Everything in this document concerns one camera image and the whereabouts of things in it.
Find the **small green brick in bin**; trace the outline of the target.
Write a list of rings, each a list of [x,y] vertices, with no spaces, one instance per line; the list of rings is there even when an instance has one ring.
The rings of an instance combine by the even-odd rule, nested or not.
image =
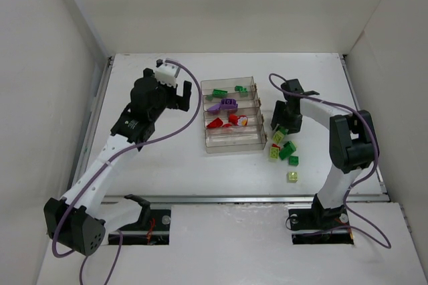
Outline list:
[[[248,90],[245,86],[235,86],[235,91],[239,92],[242,95],[248,94]]]

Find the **clear bin first row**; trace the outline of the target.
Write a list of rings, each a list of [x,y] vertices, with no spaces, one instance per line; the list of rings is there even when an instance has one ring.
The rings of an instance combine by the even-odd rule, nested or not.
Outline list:
[[[257,85],[252,76],[201,81],[201,89],[203,91],[203,95],[208,95],[212,93],[214,89],[235,92],[236,86],[245,87],[249,92],[257,90]]]

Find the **green stepped lego brick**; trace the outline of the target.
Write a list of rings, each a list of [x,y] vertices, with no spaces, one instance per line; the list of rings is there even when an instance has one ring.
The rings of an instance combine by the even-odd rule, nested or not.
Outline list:
[[[214,89],[212,92],[212,95],[215,98],[225,98],[228,95],[228,91],[220,90],[220,89]]]

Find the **red rectangular lego brick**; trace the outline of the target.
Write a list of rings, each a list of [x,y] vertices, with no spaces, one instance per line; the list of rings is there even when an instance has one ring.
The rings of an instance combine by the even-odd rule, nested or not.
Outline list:
[[[223,126],[223,121],[220,118],[216,118],[214,120],[212,120],[208,125],[207,128],[208,129],[212,129],[212,128],[220,128]]]

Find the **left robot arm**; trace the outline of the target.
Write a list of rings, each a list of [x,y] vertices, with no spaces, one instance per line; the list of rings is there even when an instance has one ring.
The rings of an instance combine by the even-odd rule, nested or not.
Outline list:
[[[183,93],[177,94],[177,78],[183,69],[170,60],[159,61],[153,70],[144,69],[100,154],[60,199],[47,201],[43,212],[55,257],[62,256],[58,244],[91,256],[113,231],[148,223],[150,202],[140,196],[126,195],[110,209],[102,209],[101,203],[121,170],[143,146],[154,143],[151,136],[161,114],[166,109],[190,109],[192,83],[184,81]]]

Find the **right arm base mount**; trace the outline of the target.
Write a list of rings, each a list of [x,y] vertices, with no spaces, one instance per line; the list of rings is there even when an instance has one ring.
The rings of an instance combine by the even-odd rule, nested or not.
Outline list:
[[[294,245],[354,244],[348,215],[343,207],[332,213],[292,208],[288,214],[288,228]]]

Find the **dark green angled brick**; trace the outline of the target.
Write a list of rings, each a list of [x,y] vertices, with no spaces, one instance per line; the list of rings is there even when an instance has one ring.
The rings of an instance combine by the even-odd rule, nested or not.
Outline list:
[[[285,160],[296,152],[296,145],[292,141],[287,141],[279,151],[279,158]]]

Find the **green and lime brick top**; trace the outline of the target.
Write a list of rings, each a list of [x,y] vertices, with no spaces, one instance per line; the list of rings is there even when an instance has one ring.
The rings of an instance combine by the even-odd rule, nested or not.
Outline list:
[[[275,131],[272,140],[275,144],[279,144],[280,142],[283,141],[283,139],[285,138],[285,136],[288,134],[288,129],[280,126],[278,127],[278,129]]]

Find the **red flower lego brick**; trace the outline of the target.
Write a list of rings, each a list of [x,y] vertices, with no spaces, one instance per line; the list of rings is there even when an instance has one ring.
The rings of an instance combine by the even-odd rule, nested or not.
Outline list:
[[[241,115],[237,117],[236,125],[237,126],[247,126],[248,123],[248,117],[245,115]]]

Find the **lime square brick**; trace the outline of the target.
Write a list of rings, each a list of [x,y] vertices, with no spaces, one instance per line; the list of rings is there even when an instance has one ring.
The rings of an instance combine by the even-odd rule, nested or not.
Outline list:
[[[298,173],[294,171],[290,171],[287,173],[287,182],[288,183],[296,183],[298,181]]]

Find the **purple lego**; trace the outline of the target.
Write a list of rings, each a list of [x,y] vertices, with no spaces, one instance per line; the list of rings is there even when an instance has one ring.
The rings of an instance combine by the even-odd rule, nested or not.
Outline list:
[[[207,112],[209,112],[210,114],[218,114],[221,111],[221,107],[222,103],[214,104],[207,109]]]

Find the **purple lotus lego brick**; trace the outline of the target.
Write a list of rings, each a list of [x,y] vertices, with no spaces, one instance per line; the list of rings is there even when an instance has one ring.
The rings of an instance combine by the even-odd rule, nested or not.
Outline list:
[[[220,101],[220,109],[228,112],[235,112],[238,109],[238,103],[233,98],[223,98]]]

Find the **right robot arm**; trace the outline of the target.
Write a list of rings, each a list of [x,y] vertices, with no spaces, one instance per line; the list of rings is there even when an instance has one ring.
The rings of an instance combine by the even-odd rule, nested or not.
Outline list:
[[[311,207],[290,210],[292,230],[336,227],[340,216],[346,214],[344,203],[355,179],[362,170],[375,166],[379,158],[371,115],[365,110],[355,111],[318,99],[317,92],[305,91],[297,79],[285,80],[280,90],[284,100],[276,102],[271,128],[296,134],[301,130],[303,118],[311,118],[329,132],[332,163]]]

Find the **lime brick with red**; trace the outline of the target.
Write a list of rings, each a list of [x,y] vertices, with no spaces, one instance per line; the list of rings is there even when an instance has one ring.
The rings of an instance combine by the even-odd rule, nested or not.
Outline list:
[[[272,144],[270,149],[269,149],[269,161],[271,162],[276,162],[280,157],[279,157],[279,153],[280,153],[281,148],[276,145],[276,144]]]

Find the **red lego cluster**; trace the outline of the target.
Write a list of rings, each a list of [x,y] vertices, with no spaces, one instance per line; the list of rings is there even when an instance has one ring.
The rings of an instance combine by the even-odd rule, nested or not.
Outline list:
[[[225,122],[222,127],[231,127],[238,125],[239,117],[236,114],[230,114],[228,118],[228,122]]]

